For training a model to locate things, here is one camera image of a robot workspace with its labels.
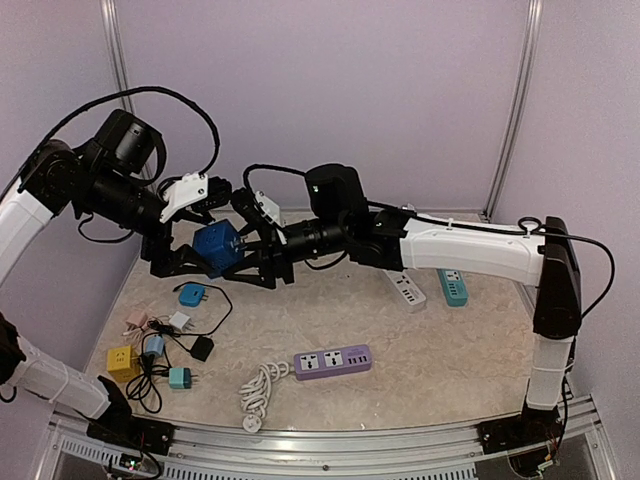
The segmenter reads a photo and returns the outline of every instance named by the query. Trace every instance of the yellow adapter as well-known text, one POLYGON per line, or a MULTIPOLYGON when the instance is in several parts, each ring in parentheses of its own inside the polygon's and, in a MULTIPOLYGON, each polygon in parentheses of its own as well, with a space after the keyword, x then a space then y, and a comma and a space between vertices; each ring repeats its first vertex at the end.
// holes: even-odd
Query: yellow adapter
POLYGON ((118 383, 124 383, 140 375, 138 354, 131 345, 112 348, 107 352, 107 372, 118 383))

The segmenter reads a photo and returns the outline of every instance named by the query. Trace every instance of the white power cord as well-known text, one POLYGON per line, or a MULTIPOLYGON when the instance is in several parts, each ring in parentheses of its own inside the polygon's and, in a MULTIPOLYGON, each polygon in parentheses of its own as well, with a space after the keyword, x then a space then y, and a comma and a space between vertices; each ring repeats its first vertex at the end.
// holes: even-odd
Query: white power cord
POLYGON ((240 406, 247 414, 242 427, 247 432, 256 433, 260 430, 262 419, 267 416, 271 384, 286 377, 292 370, 293 367, 287 362, 262 363, 258 367, 258 374, 240 388, 240 406))

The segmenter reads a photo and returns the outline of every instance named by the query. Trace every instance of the marble tabletop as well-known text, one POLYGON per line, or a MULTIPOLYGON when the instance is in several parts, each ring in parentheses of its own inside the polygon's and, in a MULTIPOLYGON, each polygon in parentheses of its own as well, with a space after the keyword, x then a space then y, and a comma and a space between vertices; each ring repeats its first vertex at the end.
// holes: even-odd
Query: marble tabletop
MULTIPOLYGON (((288 214, 290 221, 304 214, 288 214)), ((475 216, 454 215, 458 220, 475 216)), ((239 228, 239 217, 227 216, 239 228)), ((174 246, 191 243, 196 227, 178 224, 174 246)), ((221 294, 209 292, 196 308, 183 307, 172 288, 184 276, 158 279, 138 260, 116 300, 87 371, 106 374, 107 350, 127 345, 124 320, 132 310, 191 316, 195 331, 210 330, 224 315, 221 294)), ((215 333, 206 362, 168 341, 174 366, 197 375, 191 390, 156 384, 163 398, 156 418, 213 426, 240 426, 238 389, 262 362, 292 362, 294 354, 367 344, 374 356, 369 372, 298 382, 294 375, 274 386, 263 428, 273 430, 360 430, 426 426, 475 420, 520 410, 533 350, 531 320, 510 280, 464 274, 469 302, 447 306, 435 270, 410 271, 427 305, 408 313, 378 271, 348 261, 316 272, 295 266, 293 285, 266 290, 218 280, 234 310, 215 333)), ((193 339, 184 339, 190 346, 193 339)), ((134 412, 143 411, 132 402, 134 412)))

